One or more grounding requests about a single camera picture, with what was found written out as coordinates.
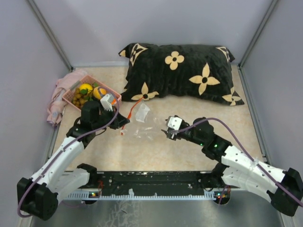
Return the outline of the brown longan bunch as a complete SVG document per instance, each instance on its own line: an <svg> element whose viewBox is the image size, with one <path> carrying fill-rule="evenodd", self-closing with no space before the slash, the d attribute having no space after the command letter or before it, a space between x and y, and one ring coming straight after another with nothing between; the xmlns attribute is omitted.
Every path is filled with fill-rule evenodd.
<svg viewBox="0 0 303 227"><path fill-rule="evenodd" d="M88 94L87 89L76 88L73 93L71 103L75 105L77 108L82 108L85 102L87 101L87 97L88 97L87 94Z"/></svg>

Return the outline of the clear zip bag orange zipper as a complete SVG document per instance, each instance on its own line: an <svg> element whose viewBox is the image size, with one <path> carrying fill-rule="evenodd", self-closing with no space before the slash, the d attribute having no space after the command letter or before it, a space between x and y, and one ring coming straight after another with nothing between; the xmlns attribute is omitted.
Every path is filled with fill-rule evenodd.
<svg viewBox="0 0 303 227"><path fill-rule="evenodd" d="M122 127L120 134L128 139L156 140L162 134L165 120L146 101L139 99L131 108L130 122Z"/></svg>

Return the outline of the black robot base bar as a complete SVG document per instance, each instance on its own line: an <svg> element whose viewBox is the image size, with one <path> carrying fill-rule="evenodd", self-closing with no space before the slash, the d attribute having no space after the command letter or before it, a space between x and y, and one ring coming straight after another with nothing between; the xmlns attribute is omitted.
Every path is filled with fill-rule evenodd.
<svg viewBox="0 0 303 227"><path fill-rule="evenodd" d="M205 189L223 188L227 166L218 163L212 171L89 171L92 179L81 189L101 190L102 196L196 196Z"/></svg>

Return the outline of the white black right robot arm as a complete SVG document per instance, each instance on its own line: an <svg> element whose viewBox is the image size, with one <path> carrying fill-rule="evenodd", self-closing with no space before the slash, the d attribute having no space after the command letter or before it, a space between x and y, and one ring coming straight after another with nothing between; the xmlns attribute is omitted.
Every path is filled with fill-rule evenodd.
<svg viewBox="0 0 303 227"><path fill-rule="evenodd" d="M215 134L210 118L188 124L178 116L166 119L168 139L187 140L202 147L202 152L216 160L212 183L217 187L235 186L267 200L277 211L293 217L303 205L303 181L293 168L283 170L253 158L244 147L233 145Z"/></svg>

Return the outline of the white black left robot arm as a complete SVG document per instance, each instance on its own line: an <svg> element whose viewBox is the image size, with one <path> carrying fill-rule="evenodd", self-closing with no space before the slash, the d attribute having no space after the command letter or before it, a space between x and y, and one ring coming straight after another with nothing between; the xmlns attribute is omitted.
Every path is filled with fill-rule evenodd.
<svg viewBox="0 0 303 227"><path fill-rule="evenodd" d="M57 151L30 178L23 177L17 183L18 215L48 220L73 191L85 185L96 186L97 170L90 165L82 164L67 175L64 171L95 138L97 131L120 129L129 122L120 114L118 106L109 102L86 102Z"/></svg>

